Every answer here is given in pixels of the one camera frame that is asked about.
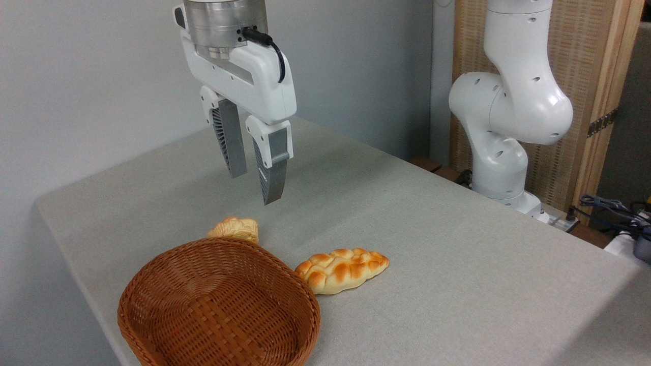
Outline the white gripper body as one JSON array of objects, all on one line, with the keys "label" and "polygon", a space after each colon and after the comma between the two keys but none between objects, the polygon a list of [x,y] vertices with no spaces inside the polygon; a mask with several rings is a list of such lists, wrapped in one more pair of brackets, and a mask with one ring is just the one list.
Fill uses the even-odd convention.
[{"label": "white gripper body", "polygon": [[248,38],[268,33],[264,4],[180,4],[173,16],[189,70],[202,85],[268,125],[295,114],[286,56]]}]

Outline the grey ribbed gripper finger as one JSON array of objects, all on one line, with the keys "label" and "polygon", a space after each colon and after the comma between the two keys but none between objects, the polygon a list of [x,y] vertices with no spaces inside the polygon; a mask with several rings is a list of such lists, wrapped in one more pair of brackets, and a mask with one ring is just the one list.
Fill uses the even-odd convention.
[{"label": "grey ribbed gripper finger", "polygon": [[214,128],[230,175],[235,178],[246,174],[246,153],[238,107],[207,86],[202,86],[200,97],[205,120]]},{"label": "grey ribbed gripper finger", "polygon": [[246,128],[253,139],[263,203],[268,205],[283,195],[287,162],[294,156],[291,125],[286,120],[270,126],[251,115]]}]

